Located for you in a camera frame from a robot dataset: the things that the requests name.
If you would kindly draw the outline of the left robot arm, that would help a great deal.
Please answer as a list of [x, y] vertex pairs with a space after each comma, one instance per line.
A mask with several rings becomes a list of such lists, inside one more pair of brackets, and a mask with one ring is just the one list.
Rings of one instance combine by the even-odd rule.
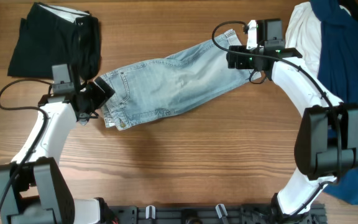
[[81, 79], [68, 64], [52, 66], [52, 74], [28, 139], [0, 165], [0, 223], [118, 223], [102, 198], [74, 199], [58, 166], [70, 131], [96, 119], [114, 90], [102, 78]]

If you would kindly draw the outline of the light blue denim shorts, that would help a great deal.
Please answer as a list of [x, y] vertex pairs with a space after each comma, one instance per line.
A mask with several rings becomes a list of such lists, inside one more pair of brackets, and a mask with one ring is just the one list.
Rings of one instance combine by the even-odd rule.
[[224, 49], [240, 45], [232, 29], [165, 58], [133, 63], [101, 78], [114, 90], [102, 106], [106, 127], [122, 131], [185, 113], [261, 77], [227, 66]]

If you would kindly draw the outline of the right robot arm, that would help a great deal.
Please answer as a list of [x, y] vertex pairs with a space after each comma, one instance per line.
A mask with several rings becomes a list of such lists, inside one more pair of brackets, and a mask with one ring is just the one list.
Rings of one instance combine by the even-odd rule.
[[344, 103], [312, 76], [301, 53], [285, 46], [280, 19], [252, 20], [243, 29], [247, 44], [226, 50], [228, 67], [264, 72], [301, 115], [296, 169], [272, 199], [276, 221], [299, 220], [325, 187], [358, 166], [358, 105]]

